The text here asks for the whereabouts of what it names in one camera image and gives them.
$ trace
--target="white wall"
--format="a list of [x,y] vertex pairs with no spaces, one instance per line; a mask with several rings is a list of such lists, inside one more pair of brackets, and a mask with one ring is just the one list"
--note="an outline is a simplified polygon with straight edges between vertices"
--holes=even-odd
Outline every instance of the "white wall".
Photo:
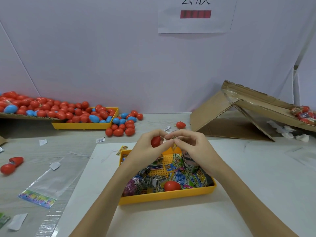
[[0,93],[14,90],[39,95],[0,22]]
[[315,90],[316,90],[316,35],[314,34],[311,42],[304,54],[304,57],[296,71],[300,105],[308,105],[316,110]]
[[316,0],[238,0],[230,33],[158,35],[158,1],[0,0],[0,20],[41,95],[164,113],[225,79],[286,93],[316,13]]

